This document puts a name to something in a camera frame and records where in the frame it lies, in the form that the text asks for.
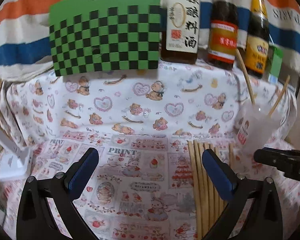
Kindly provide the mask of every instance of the chopstick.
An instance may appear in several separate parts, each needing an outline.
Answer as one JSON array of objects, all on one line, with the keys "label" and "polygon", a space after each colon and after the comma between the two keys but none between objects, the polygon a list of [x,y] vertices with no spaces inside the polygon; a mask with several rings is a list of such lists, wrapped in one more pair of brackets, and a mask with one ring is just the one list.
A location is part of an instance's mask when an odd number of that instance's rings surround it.
[{"label": "chopstick", "polygon": [[[210,144],[210,149],[214,150],[215,154],[217,155],[217,153],[216,153],[217,148],[214,148],[213,144]],[[216,220],[219,217],[219,213],[220,213],[220,211],[219,211],[219,199],[220,199],[220,197],[219,197],[219,193],[218,193],[216,187],[213,187],[213,191],[214,191],[213,192],[214,193],[214,222],[216,222]]]},{"label": "chopstick", "polygon": [[199,190],[199,181],[198,181],[197,166],[195,161],[194,147],[191,141],[188,141],[188,147],[190,153],[190,162],[191,162],[193,185],[194,185],[194,202],[195,202],[196,219],[197,219],[197,234],[198,234],[198,239],[201,239],[203,235],[202,235],[200,190]]},{"label": "chopstick", "polygon": [[[214,148],[214,152],[215,152],[215,154],[218,156],[218,158],[220,159],[220,152],[219,152],[219,148],[218,147],[215,147]],[[224,205],[225,205],[225,203],[224,203],[224,201],[223,201],[223,199],[219,196],[219,200],[218,200],[218,204],[219,204],[219,215],[218,215],[218,217],[222,214],[222,212],[223,212],[223,208],[224,208]]]},{"label": "chopstick", "polygon": [[233,155],[233,144],[229,143],[229,166],[233,170],[234,168],[234,155]]},{"label": "chopstick", "polygon": [[281,98],[283,97],[283,95],[284,95],[284,93],[285,93],[285,91],[286,91],[286,89],[287,89],[287,86],[288,86],[288,84],[289,84],[289,81],[290,81],[290,76],[288,75],[288,76],[287,76],[287,79],[286,79],[286,82],[284,83],[284,86],[283,86],[283,88],[282,88],[282,90],[281,90],[281,92],[280,92],[280,95],[278,96],[277,101],[276,101],[276,102],[274,103],[274,105],[272,106],[272,108],[271,108],[271,110],[270,110],[268,116],[271,116],[271,115],[273,114],[273,112],[275,111],[275,109],[277,108],[279,102],[281,101]]},{"label": "chopstick", "polygon": [[[200,153],[200,156],[202,156],[202,153],[204,151],[202,143],[197,143],[198,146],[198,152]],[[208,188],[208,175],[205,170],[205,168],[202,165],[201,161],[201,170],[202,170],[202,180],[201,184],[203,185],[204,191],[203,191],[203,199],[204,202],[201,203],[201,212],[202,212],[202,233],[205,236],[209,231],[209,188]]]},{"label": "chopstick", "polygon": [[[205,150],[210,149],[209,145],[204,144]],[[215,222],[215,217],[214,217],[214,187],[211,179],[208,177],[208,188],[209,188],[209,229],[212,228],[214,222]]]},{"label": "chopstick", "polygon": [[203,166],[202,166],[202,150],[199,150],[198,142],[194,140],[194,152],[195,152],[195,160],[198,171],[198,183],[199,183],[199,191],[200,191],[200,205],[201,205],[201,220],[202,220],[202,235],[205,236],[209,231],[209,208],[208,198],[206,195],[208,194],[208,188],[204,184],[203,178]]},{"label": "chopstick", "polygon": [[253,91],[252,91],[252,87],[251,87],[251,83],[250,83],[249,75],[247,73],[246,66],[245,66],[245,64],[243,62],[243,59],[242,59],[241,54],[240,54],[240,51],[238,49],[236,49],[235,52],[236,52],[237,58],[240,61],[241,70],[243,72],[244,79],[246,80],[246,83],[247,83],[247,87],[248,87],[248,92],[249,92],[249,95],[250,95],[251,103],[254,105],[255,101],[254,101],[254,97],[253,97]]}]

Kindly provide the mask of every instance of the printed fabric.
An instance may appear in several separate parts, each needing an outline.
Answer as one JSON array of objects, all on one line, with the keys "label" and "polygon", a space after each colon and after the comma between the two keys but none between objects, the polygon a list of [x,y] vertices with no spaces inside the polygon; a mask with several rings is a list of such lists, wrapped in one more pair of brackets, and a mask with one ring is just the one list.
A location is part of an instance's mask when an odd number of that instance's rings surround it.
[{"label": "printed fabric", "polygon": [[[52,67],[49,7],[60,0],[4,0],[0,6],[0,78],[25,81]],[[199,47],[209,39],[213,0],[201,0]],[[234,0],[238,7],[237,45],[246,48],[251,0]],[[295,0],[265,0],[274,44],[283,63],[300,75],[300,7]]]}]

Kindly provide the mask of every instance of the translucent plastic cup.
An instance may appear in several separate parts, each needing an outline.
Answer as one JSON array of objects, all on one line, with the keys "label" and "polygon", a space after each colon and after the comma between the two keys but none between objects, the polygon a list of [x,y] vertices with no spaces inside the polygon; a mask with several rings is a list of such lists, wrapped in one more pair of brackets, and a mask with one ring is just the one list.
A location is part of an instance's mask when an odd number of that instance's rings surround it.
[{"label": "translucent plastic cup", "polygon": [[235,126],[239,128],[236,135],[238,145],[243,153],[253,154],[260,149],[280,127],[281,115],[275,110],[268,116],[271,106],[252,105],[247,101],[238,112]]}]

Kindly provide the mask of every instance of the green card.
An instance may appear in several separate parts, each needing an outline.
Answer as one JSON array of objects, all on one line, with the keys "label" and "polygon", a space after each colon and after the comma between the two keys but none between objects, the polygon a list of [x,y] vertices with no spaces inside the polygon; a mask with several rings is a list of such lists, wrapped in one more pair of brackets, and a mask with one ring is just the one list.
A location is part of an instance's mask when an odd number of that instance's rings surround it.
[{"label": "green card", "polygon": [[50,8],[56,76],[156,69],[160,0],[62,0]]}]

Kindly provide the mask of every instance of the dark glass bottle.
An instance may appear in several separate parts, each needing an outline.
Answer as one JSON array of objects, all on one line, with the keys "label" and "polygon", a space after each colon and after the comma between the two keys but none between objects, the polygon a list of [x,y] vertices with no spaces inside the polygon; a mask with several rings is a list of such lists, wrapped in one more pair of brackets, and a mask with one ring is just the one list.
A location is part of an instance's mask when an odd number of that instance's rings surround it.
[{"label": "dark glass bottle", "polygon": [[269,21],[264,0],[251,0],[247,48],[244,64],[247,72],[258,78],[266,67],[269,49]]},{"label": "dark glass bottle", "polygon": [[164,0],[167,28],[162,31],[164,61],[195,64],[200,29],[200,0]]},{"label": "dark glass bottle", "polygon": [[214,0],[210,21],[208,62],[231,70],[238,35],[238,12],[233,0]]}]

